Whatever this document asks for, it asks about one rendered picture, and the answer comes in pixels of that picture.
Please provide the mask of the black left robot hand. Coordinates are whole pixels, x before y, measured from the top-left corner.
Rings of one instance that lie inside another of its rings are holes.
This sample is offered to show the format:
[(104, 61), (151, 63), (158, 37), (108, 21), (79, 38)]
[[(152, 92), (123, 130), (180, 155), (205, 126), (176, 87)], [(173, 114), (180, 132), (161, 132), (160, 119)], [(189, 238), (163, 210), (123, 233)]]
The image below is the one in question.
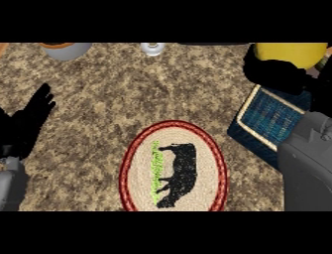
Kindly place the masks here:
[(0, 162), (9, 158), (24, 160), (33, 151), (43, 124), (56, 106), (50, 86), (37, 89), (24, 109), (12, 116), (0, 107)]

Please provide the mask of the yellow lemon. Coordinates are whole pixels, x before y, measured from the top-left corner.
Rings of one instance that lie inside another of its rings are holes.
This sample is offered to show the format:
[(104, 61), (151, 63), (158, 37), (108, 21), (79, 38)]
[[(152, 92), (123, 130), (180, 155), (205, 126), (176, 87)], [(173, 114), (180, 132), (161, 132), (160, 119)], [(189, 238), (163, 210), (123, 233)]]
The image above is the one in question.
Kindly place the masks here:
[(309, 69), (322, 60), (327, 48), (327, 43), (256, 43), (254, 53), (262, 61), (284, 61)]

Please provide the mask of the blue wicker basket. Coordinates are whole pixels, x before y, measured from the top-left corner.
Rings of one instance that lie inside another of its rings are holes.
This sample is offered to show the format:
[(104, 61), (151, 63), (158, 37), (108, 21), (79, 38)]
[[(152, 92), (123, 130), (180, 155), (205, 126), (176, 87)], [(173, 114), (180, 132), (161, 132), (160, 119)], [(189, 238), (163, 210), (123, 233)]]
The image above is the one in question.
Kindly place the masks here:
[(275, 169), (276, 147), (310, 109), (310, 102), (307, 91), (291, 95), (257, 84), (228, 129), (228, 135)]

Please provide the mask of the oval placemat with black animal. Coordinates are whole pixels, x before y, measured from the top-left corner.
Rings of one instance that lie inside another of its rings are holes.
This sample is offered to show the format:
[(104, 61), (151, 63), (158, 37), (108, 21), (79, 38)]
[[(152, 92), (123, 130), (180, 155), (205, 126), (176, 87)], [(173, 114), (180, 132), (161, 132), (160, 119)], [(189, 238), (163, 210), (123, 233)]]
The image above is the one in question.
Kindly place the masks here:
[(192, 123), (167, 120), (133, 139), (120, 167), (118, 192), (129, 211), (225, 208), (229, 170), (219, 145)]

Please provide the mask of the small white bottle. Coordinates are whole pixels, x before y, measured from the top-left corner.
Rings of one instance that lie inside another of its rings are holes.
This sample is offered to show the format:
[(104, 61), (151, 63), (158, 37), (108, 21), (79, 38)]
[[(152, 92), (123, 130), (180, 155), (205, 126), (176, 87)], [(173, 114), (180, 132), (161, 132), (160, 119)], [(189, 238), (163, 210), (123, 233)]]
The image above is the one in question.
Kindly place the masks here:
[(141, 44), (142, 52), (151, 57), (155, 57), (161, 54), (164, 47), (166, 47), (164, 43), (158, 43), (155, 46), (152, 46), (149, 43)]

